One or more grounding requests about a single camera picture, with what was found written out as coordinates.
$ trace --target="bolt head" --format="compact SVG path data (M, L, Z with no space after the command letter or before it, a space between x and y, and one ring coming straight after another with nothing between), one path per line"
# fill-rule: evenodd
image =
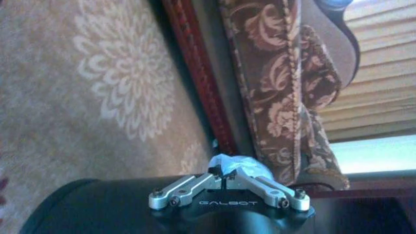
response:
M305 195L307 195L305 190L303 190L303 189L296 189L296 190L295 190L295 198L297 198L297 199L304 199L304 198L305 198Z
M169 204L171 204L172 207L179 206L180 202L181 202L181 200L180 200L180 198L177 196L171 197Z
M287 207L289 206L288 199L280 198L280 200L279 200L279 206L280 206L281 208L287 208Z
M163 195L163 189L155 188L152 194L153 194L153 196L161 196Z

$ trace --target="wooden frame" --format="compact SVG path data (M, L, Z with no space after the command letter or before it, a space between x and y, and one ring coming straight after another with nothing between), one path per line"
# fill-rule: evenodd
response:
M163 0L204 112L223 153L237 154L191 0Z

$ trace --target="patterned carpet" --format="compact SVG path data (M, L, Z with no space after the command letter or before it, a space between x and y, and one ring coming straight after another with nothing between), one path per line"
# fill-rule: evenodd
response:
M76 179L207 168L212 137L165 30L144 0L3 1L0 233Z

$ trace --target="floral upholstery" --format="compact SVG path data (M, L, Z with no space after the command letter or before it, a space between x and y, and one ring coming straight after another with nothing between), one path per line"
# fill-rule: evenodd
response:
M316 111L340 80L297 0L221 0L240 93L257 158L285 185L348 188Z

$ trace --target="light blue cloth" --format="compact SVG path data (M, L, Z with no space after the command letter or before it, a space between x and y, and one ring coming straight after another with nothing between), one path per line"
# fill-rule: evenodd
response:
M273 174L267 166L252 157L229 157L225 154L219 154L209 161L209 167L215 167L216 165L221 165L224 175L229 174L233 170L237 170L239 174L243 173L252 177L264 176L268 179L273 179Z

